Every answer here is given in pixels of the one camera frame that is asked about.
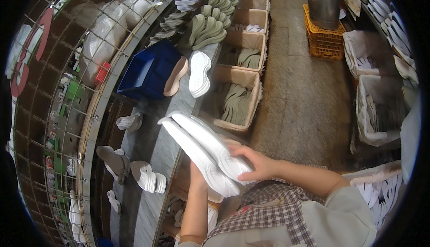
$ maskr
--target shoe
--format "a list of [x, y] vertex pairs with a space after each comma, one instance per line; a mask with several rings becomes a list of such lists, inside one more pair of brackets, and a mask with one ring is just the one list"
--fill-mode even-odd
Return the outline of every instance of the shoe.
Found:
[[155, 185], [157, 183], [157, 176], [152, 171], [143, 171], [143, 168], [140, 169], [140, 179], [137, 184], [145, 191], [150, 193], [155, 192]]
[[79, 202], [76, 196], [76, 192], [74, 190], [70, 190], [69, 220], [71, 224], [75, 224], [78, 226], [82, 224]]
[[175, 67], [172, 70], [172, 73], [167, 79], [166, 84], [164, 86], [164, 96], [170, 97], [173, 96], [179, 89], [179, 80], [187, 73], [188, 70], [188, 60], [185, 56], [182, 56]]
[[210, 88], [207, 72], [212, 67], [211, 59], [203, 52], [196, 51], [190, 57], [190, 93], [194, 98], [205, 94]]
[[117, 176], [118, 183], [123, 184], [124, 178], [130, 173], [130, 158], [115, 153], [110, 146], [98, 146], [96, 153], [107, 165], [106, 169], [109, 167], [109, 172]]
[[[108, 148], [110, 148], [110, 151], [113, 151], [114, 149], [110, 146], [106, 146]], [[114, 153], [116, 153], [117, 155], [125, 155], [124, 150], [122, 149], [117, 149], [114, 151]], [[114, 180], [119, 182], [121, 180], [121, 178], [115, 174], [115, 172], [110, 168], [110, 166], [105, 162], [105, 167], [107, 169], [107, 171], [113, 176]]]
[[109, 199], [110, 205], [114, 209], [115, 212], [121, 212], [121, 203], [115, 198], [115, 192], [113, 190], [109, 190], [107, 192], [107, 197]]
[[143, 190], [151, 193], [155, 191], [157, 176], [152, 172], [150, 164], [143, 160], [134, 161], [131, 170], [134, 179]]
[[241, 158], [232, 158], [228, 148], [221, 142], [215, 132], [203, 121], [195, 116], [187, 115], [181, 111], [174, 111], [168, 115], [173, 118], [181, 128], [199, 143], [211, 155], [219, 168], [232, 180], [246, 185], [250, 182], [239, 181], [237, 177], [253, 170]]
[[134, 132], [142, 126], [141, 116], [142, 113], [136, 113], [134, 115], [120, 117], [117, 119], [116, 125], [121, 131], [126, 129], [128, 132]]
[[221, 171], [209, 153], [186, 133], [175, 121], [164, 117], [158, 121], [169, 132], [184, 152], [196, 164], [207, 184], [223, 197], [239, 195], [236, 184]]
[[190, 25], [178, 46], [180, 48], [190, 48], [193, 46], [196, 36], [201, 33], [204, 28], [205, 16], [202, 14], [195, 15], [193, 19], [191, 19]]
[[157, 187], [155, 188], [155, 192], [164, 194], [164, 192], [166, 191], [167, 179], [162, 174], [155, 174], [155, 176], [157, 178], [157, 183], [156, 183]]

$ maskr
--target white shoe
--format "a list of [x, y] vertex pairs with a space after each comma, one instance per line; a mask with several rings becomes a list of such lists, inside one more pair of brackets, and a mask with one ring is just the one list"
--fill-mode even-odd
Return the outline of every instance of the white shoe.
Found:
[[113, 190], [109, 190], [107, 192], [107, 197], [109, 199], [110, 205], [114, 209], [115, 212], [121, 212], [121, 203], [115, 198], [115, 192]]
[[145, 191], [150, 193], [155, 192], [155, 184], [157, 183], [157, 176], [152, 171], [144, 171], [143, 168], [140, 169], [140, 179], [137, 184]]
[[146, 161], [134, 161], [132, 163], [132, 174], [137, 184], [145, 191], [153, 193], [157, 182], [157, 176], [152, 172], [151, 165]]
[[71, 224], [80, 226], [82, 220], [80, 217], [79, 201], [76, 196], [76, 192], [70, 190], [70, 208], [69, 208], [69, 220]]
[[[102, 146], [102, 147], [105, 148], [106, 150], [108, 150], [109, 152], [115, 153], [116, 155], [125, 156], [124, 150], [122, 150], [122, 149], [114, 150], [110, 146]], [[126, 168], [123, 170], [123, 172], [121, 174], [116, 174], [112, 170], [112, 168], [105, 162], [105, 167], [106, 167], [107, 171], [112, 175], [114, 180], [117, 181], [120, 185], [124, 184], [125, 177], [127, 177], [130, 174], [130, 168], [131, 168], [130, 158], [127, 156], [125, 156], [125, 158], [127, 159]]]
[[167, 179], [162, 174], [155, 174], [155, 176], [157, 177], [157, 188], [155, 188], [155, 192], [164, 194], [164, 192], [166, 191]]
[[116, 125], [120, 130], [127, 130], [128, 132], [133, 132], [138, 130], [142, 126], [141, 113], [137, 113], [130, 116], [123, 116], [118, 118]]
[[76, 243], [86, 243], [82, 226], [72, 224], [72, 233], [73, 233], [73, 239], [75, 240]]
[[216, 162], [191, 136], [186, 133], [176, 122], [169, 117], [158, 121], [169, 132], [170, 136], [179, 144], [190, 159], [196, 164], [203, 174], [207, 184], [224, 197], [239, 195], [240, 191], [236, 184], [221, 171], [218, 170]]
[[215, 132], [204, 122], [192, 115], [181, 111], [174, 111], [168, 115], [175, 120], [181, 128], [188, 132], [215, 160], [219, 168], [230, 179], [246, 185], [250, 182], [239, 181], [237, 177], [253, 170], [241, 158], [232, 158], [228, 148], [221, 142]]
[[212, 61], [203, 52], [195, 51], [190, 57], [190, 93], [194, 98], [205, 94], [210, 88], [207, 72], [211, 69]]

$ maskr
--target shoe sole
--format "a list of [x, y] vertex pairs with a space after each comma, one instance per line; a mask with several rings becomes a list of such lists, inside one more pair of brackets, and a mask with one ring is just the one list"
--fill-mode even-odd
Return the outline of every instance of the shoe sole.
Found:
[[167, 79], [167, 82], [164, 86], [164, 96], [170, 97], [173, 96], [176, 92], [178, 92], [179, 80], [186, 74], [187, 70], [188, 60], [186, 57], [182, 56], [173, 68], [169, 79]]
[[216, 162], [210, 157], [189, 134], [187, 134], [176, 122], [169, 117], [164, 117], [158, 121], [164, 126], [170, 136], [179, 144], [189, 158], [196, 164], [207, 184], [223, 197], [236, 196], [240, 193], [235, 183], [218, 171]]
[[207, 71], [212, 67], [211, 59], [203, 52], [197, 51], [190, 58], [190, 92], [191, 94], [198, 92], [206, 83], [210, 81], [207, 76]]
[[250, 182], [238, 181], [237, 177], [245, 172], [252, 172], [251, 168], [241, 159], [232, 158], [228, 148], [221, 142], [215, 132], [201, 120], [183, 112], [174, 111], [169, 114], [196, 142], [217, 162], [219, 168], [229, 178], [246, 185]]

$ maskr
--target sage green shoe sole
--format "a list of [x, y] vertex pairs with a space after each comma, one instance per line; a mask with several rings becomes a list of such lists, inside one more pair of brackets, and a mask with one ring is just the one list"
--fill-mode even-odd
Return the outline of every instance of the sage green shoe sole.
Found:
[[205, 28], [205, 17], [202, 14], [195, 15], [188, 26], [184, 36], [182, 37], [178, 47], [190, 48], [196, 40], [196, 36]]
[[222, 42], [225, 39], [225, 36], [227, 36], [227, 31], [225, 29], [223, 29], [219, 35], [217, 35], [215, 37], [208, 38], [208, 39], [204, 40], [202, 43], [192, 46], [191, 49], [192, 50], [199, 50], [203, 46]]
[[206, 4], [204, 6], [201, 7], [201, 11], [202, 11], [202, 15], [205, 17], [210, 17], [211, 16], [211, 12], [212, 12], [212, 6], [210, 6], [209, 4]]
[[217, 35], [220, 30], [216, 30], [216, 19], [213, 17], [207, 17], [205, 19], [205, 28], [196, 36], [196, 39], [194, 40], [194, 45], [205, 40], [210, 35]]

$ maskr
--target white shoe sole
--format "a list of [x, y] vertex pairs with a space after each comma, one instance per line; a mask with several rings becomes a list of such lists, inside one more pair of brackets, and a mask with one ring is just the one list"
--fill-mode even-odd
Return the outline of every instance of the white shoe sole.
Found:
[[203, 174], [207, 184], [223, 197], [239, 195], [240, 191], [236, 184], [221, 171], [218, 170], [216, 162], [212, 157], [196, 143], [189, 134], [175, 123], [171, 118], [164, 117], [158, 121], [169, 132], [170, 136], [179, 144], [189, 158], [196, 164]]
[[203, 52], [195, 51], [190, 57], [190, 93], [194, 98], [200, 97], [209, 90], [210, 81], [206, 73], [211, 66], [211, 59]]
[[237, 177], [245, 172], [253, 170], [241, 158], [232, 158], [228, 148], [221, 142], [215, 132], [200, 119], [186, 115], [180, 111], [174, 111], [168, 115], [172, 117], [196, 142], [198, 142], [217, 162], [219, 168], [229, 178], [246, 185], [250, 182], [239, 181]]

